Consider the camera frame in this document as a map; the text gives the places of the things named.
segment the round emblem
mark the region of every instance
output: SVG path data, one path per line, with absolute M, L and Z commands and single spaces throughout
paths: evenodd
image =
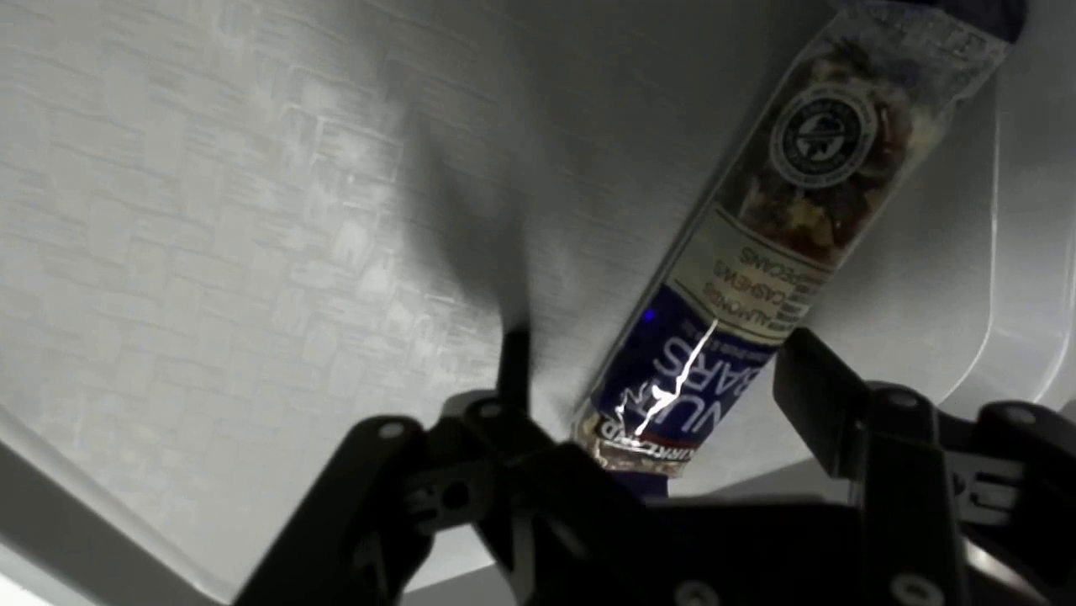
M 769 159 L 788 180 L 831 187 L 863 164 L 875 135 L 875 111 L 862 96 L 840 86 L 812 86 L 782 111 Z

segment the white panel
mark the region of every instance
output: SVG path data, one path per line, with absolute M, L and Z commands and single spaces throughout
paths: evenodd
M 829 10 L 0 0 L 0 438 L 80 467 L 93 507 L 232 595 L 356 418 L 432 421 L 492 384 L 525 294 L 538 421 L 566 434 Z M 1061 371 L 1076 138 L 1043 57 L 1072 10 L 1036 10 L 813 316 L 868 378 L 974 402 Z M 678 492 L 801 455 L 765 378 Z M 486 561 L 446 551 L 423 577 Z

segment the blue label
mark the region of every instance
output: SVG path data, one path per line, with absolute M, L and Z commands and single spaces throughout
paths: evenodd
M 717 331 L 671 287 L 638 314 L 606 371 L 592 406 L 606 415 L 606 441 L 695 448 L 741 400 L 778 345 Z

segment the white surface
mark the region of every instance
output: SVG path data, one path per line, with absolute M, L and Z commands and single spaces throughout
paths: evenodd
M 26 561 L 0 542 L 0 603 L 4 606 L 93 606 L 49 567 Z
M 829 4 L 0 0 L 0 438 L 232 595 L 339 434 L 494 371 L 528 259 L 566 418 Z M 1067 25 L 900 193 L 813 325 L 969 411 L 1070 397 Z M 678 480 L 801 456 L 767 378 Z M 486 561 L 476 537 L 423 577 Z

